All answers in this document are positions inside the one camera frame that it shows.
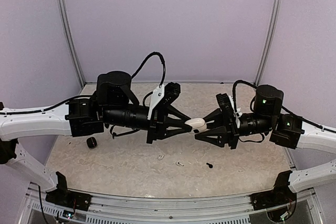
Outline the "white earbud charging case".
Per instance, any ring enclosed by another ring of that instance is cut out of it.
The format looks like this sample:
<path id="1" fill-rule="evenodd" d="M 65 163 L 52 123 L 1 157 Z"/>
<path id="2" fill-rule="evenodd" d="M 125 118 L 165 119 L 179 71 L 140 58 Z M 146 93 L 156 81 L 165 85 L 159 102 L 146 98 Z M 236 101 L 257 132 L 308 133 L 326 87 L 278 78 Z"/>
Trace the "white earbud charging case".
<path id="1" fill-rule="evenodd" d="M 207 125 L 203 118 L 189 119 L 185 121 L 185 124 L 192 128 L 190 134 L 197 134 L 207 130 Z"/>

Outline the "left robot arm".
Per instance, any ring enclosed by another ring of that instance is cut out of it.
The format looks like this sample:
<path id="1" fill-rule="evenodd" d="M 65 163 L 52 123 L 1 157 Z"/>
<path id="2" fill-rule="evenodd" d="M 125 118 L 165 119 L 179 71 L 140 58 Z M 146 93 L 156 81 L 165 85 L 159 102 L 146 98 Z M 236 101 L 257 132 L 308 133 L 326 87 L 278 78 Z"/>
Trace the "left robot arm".
<path id="1" fill-rule="evenodd" d="M 131 76 L 112 71 L 98 77 L 92 95 L 79 95 L 48 108 L 10 109 L 1 107 L 1 163 L 23 172 L 42 190 L 52 193 L 60 204 L 73 201 L 66 178 L 53 172 L 28 154 L 21 137 L 40 135 L 91 136 L 110 125 L 147 132 L 148 143 L 188 133 L 188 117 L 172 107 L 181 87 L 159 85 L 149 107 L 139 103 L 131 90 Z"/>

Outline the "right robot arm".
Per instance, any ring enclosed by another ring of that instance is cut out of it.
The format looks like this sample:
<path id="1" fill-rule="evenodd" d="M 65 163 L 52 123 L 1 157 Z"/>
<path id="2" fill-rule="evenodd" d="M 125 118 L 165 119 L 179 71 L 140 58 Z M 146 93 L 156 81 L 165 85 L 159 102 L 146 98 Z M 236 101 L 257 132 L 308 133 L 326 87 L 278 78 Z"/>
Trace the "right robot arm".
<path id="1" fill-rule="evenodd" d="M 236 87 L 240 83 L 244 81 L 233 84 L 232 95 L 216 96 L 219 108 L 205 117 L 207 129 L 196 133 L 196 140 L 235 149 L 242 136 L 270 134 L 271 142 L 285 148 L 335 153 L 335 129 L 311 122 L 288 109 L 282 113 L 284 93 L 273 86 L 254 86 L 251 113 L 241 113 L 236 102 Z"/>

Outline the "black earbud charging case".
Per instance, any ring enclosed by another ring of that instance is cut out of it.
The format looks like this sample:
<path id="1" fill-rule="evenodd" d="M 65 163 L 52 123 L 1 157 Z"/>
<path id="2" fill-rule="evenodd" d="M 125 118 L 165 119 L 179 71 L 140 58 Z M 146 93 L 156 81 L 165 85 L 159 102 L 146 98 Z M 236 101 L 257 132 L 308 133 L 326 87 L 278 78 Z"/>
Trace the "black earbud charging case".
<path id="1" fill-rule="evenodd" d="M 87 143 L 87 146 L 89 149 L 94 149 L 98 146 L 97 144 L 97 140 L 95 137 L 89 137 L 87 140 L 86 140 L 86 143 Z"/>

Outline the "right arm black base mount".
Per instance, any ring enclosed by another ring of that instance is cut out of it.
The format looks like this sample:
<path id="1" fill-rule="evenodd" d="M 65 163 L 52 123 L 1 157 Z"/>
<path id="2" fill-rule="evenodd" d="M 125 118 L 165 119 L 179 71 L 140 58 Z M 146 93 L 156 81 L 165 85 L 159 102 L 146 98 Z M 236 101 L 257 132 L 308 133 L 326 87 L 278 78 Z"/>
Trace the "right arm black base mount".
<path id="1" fill-rule="evenodd" d="M 274 187 L 271 190 L 251 194 L 250 200 L 254 211 L 288 204 L 297 200 L 297 194 L 289 188 L 291 170 L 278 174 Z"/>

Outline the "aluminium front rail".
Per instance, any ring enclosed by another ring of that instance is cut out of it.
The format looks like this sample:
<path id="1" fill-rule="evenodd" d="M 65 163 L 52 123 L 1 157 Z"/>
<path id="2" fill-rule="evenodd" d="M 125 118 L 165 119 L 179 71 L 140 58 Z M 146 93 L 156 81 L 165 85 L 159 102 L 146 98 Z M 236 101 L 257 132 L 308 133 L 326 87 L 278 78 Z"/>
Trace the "aluminium front rail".
<path id="1" fill-rule="evenodd" d="M 250 195 L 205 198 L 140 198 L 90 193 L 88 211 L 45 201 L 37 185 L 28 186 L 16 223 L 269 223 L 271 209 L 254 211 Z"/>

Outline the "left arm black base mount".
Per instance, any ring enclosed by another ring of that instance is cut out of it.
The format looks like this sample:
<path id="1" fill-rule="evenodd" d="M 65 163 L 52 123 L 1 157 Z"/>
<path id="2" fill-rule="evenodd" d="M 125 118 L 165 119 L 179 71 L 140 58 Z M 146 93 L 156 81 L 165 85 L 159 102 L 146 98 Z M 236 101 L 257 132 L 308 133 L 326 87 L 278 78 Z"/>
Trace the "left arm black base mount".
<path id="1" fill-rule="evenodd" d="M 92 196 L 90 194 L 69 190 L 66 177 L 60 172 L 56 172 L 56 176 L 56 189 L 46 192 L 46 201 L 74 210 L 88 211 Z"/>

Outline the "right aluminium frame post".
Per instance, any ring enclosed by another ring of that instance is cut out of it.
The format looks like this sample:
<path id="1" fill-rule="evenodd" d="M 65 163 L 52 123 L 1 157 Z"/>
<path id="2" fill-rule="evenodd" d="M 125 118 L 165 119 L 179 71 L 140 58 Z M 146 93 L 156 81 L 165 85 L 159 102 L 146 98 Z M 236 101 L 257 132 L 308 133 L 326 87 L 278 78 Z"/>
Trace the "right aluminium frame post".
<path id="1" fill-rule="evenodd" d="M 270 21 L 268 24 L 268 29 L 266 33 L 266 39 L 263 46 L 262 54 L 260 63 L 258 65 L 257 74 L 254 80 L 255 85 L 259 85 L 262 81 L 263 74 L 266 69 L 267 60 L 270 54 L 271 44 L 272 40 L 275 34 L 276 26 L 277 26 L 277 20 L 279 15 L 279 10 L 281 6 L 281 0 L 273 0 L 272 8 L 271 8 L 271 15 L 270 15 Z"/>

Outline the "aluminium frame post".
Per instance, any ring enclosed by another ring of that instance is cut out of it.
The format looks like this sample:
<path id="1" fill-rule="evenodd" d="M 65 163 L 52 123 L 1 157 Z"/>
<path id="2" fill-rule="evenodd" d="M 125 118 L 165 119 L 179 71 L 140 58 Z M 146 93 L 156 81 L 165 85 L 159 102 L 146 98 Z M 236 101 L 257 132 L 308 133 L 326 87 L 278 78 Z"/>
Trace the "aluminium frame post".
<path id="1" fill-rule="evenodd" d="M 270 15 L 270 21 L 268 24 L 268 29 L 266 33 L 266 39 L 263 46 L 262 54 L 260 63 L 258 65 L 257 74 L 254 80 L 255 85 L 259 85 L 262 81 L 263 74 L 266 69 L 267 60 L 270 54 L 271 44 L 272 40 L 275 34 L 276 26 L 277 26 L 277 20 L 279 15 L 279 10 L 281 6 L 281 0 L 273 0 L 272 8 L 271 8 L 271 15 Z"/>
<path id="2" fill-rule="evenodd" d="M 57 4 L 58 4 L 58 9 L 60 13 L 60 19 L 61 19 L 62 28 L 64 31 L 65 40 L 66 40 L 68 50 L 70 53 L 70 59 L 73 64 L 78 83 L 80 87 L 83 88 L 86 84 L 86 81 L 85 81 L 85 77 L 84 77 L 80 62 L 79 62 L 79 58 L 77 56 L 76 47 L 75 47 L 74 39 L 72 36 L 71 28 L 70 28 L 70 22 L 69 22 L 69 18 L 67 15 L 66 1 L 57 0 Z"/>

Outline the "left aluminium frame post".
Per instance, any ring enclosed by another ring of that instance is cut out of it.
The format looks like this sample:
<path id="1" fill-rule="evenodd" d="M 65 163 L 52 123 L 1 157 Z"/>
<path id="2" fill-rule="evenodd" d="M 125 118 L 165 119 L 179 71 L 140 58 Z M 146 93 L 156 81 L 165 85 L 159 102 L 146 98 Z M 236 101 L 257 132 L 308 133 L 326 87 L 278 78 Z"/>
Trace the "left aluminium frame post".
<path id="1" fill-rule="evenodd" d="M 78 83 L 80 87 L 83 88 L 86 84 L 86 81 L 85 81 L 85 77 L 84 77 L 80 62 L 79 62 L 79 58 L 77 56 L 76 47 L 75 47 L 74 39 L 72 36 L 71 28 L 70 28 L 70 22 L 69 22 L 69 18 L 67 15 L 66 1 L 57 0 L 57 4 L 58 4 L 58 9 L 60 13 L 60 19 L 61 19 L 62 28 L 64 31 L 65 40 L 66 40 L 68 50 L 70 53 L 70 59 L 73 64 Z"/>

